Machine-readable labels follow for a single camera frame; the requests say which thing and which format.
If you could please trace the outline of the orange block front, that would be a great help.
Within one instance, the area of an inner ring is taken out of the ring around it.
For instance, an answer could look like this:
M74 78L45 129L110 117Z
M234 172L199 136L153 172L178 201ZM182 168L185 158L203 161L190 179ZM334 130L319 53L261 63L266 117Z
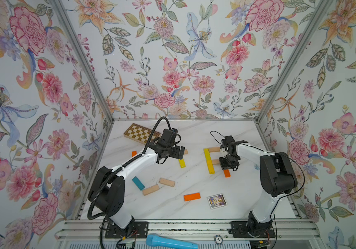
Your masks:
M184 195L184 201L185 202L198 200L200 198L201 198L200 193L193 193L193 194Z

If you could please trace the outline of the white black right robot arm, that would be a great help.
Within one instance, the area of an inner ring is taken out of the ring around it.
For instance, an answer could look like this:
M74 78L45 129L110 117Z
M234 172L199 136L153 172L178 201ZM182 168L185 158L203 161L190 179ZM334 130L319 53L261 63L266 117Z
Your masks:
M222 139L220 151L223 156L219 162L223 170L238 170L242 158L260 167L263 192L246 223L247 233L259 237L272 228L273 214L279 201L298 186L290 157L286 153L265 151L247 141L235 141L232 136Z

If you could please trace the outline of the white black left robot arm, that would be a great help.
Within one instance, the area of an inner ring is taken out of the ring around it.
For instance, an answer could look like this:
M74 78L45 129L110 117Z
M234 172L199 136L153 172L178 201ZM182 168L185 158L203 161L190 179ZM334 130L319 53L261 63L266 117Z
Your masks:
M126 181L155 164L162 164L168 158L182 159L185 147L179 146L181 136L175 128L164 129L161 137L149 141L142 152L128 161L111 169L100 168L88 194L90 203L87 219L99 217L109 222L121 234L128 235L134 230L135 219L126 209Z

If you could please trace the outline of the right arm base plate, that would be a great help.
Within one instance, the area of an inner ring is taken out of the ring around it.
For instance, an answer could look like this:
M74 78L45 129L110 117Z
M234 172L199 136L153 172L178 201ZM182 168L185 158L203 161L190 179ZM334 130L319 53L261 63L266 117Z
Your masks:
M228 233L234 238L275 238L276 233L272 222L257 223L247 221L232 221Z

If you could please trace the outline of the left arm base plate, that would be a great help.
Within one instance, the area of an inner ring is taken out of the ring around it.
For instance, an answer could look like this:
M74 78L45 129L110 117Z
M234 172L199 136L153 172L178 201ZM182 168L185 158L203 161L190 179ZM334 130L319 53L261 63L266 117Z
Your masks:
M137 238L146 239L149 231L149 222L131 222L126 228L120 228L116 224L107 224L104 229L106 239Z

